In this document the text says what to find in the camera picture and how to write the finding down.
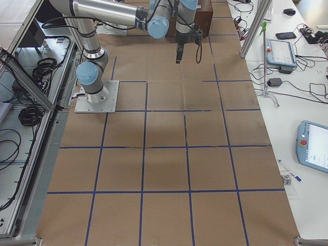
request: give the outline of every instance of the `smartphone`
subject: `smartphone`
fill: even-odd
[[[295,35],[294,32],[281,32],[281,33],[276,33],[276,36],[280,40],[296,38],[296,35]]]

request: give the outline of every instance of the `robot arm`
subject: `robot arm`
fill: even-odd
[[[50,0],[66,16],[84,16],[148,31],[153,38],[163,38],[171,16],[177,17],[177,62],[182,58],[183,45],[192,35],[198,0],[151,0],[150,8],[135,7],[113,0]],[[78,32],[84,45],[84,55],[95,60],[104,54],[91,19],[77,18]]]
[[[134,26],[148,31],[153,38],[163,38],[168,31],[171,16],[177,17],[177,60],[182,59],[183,46],[193,34],[198,0],[151,0],[150,8],[135,7],[114,0],[50,0],[62,14],[76,17],[78,34],[83,43],[87,61],[77,67],[76,75],[89,104],[105,103],[109,89],[101,77],[108,63],[108,54],[99,43],[93,19]]]

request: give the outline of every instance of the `computer mouse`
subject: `computer mouse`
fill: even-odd
[[[294,15],[296,13],[296,11],[295,11],[295,9],[284,9],[283,13],[287,14],[287,15]]]

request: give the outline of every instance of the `touchscreen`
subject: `touchscreen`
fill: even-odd
[[[272,56],[275,62],[294,63],[291,56],[290,44],[277,40],[271,40]]]
[[[328,129],[309,124],[307,162],[328,169]]]

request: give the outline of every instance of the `metal base plate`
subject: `metal base plate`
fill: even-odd
[[[119,81],[106,81],[104,82],[104,86],[109,90],[108,99],[106,101],[96,105],[91,105],[84,96],[79,96],[74,110],[75,113],[115,113]],[[79,93],[85,93],[82,87]]]
[[[127,28],[127,26],[122,26],[118,24],[112,24],[119,28]],[[119,30],[111,27],[105,27],[105,26],[99,26],[97,27],[97,34],[108,34],[108,35],[119,35],[119,36],[126,36],[127,31],[126,30]]]

